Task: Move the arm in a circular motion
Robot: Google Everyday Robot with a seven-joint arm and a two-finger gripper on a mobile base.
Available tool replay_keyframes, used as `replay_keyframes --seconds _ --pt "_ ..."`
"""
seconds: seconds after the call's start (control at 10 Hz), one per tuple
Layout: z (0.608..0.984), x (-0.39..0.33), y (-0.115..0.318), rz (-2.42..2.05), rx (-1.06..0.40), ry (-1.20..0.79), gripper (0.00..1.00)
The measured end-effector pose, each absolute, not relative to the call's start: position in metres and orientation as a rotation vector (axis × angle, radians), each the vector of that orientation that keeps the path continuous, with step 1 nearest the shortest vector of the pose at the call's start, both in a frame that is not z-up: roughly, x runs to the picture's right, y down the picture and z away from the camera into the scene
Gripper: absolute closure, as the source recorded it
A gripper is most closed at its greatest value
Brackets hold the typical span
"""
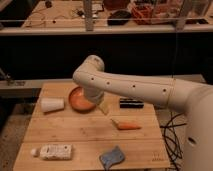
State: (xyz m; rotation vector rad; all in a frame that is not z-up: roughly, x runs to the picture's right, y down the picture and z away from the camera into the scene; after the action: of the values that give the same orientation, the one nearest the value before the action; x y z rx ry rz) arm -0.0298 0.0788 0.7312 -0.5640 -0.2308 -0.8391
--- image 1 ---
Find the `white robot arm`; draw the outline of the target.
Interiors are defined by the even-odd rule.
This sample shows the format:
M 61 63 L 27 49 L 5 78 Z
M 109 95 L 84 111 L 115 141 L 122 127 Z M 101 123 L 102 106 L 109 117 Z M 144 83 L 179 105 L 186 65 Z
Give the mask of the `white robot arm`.
M 187 116 L 181 171 L 213 171 L 213 85 L 176 78 L 106 73 L 103 60 L 88 56 L 74 71 L 84 96 L 104 105 L 106 92 L 167 107 Z

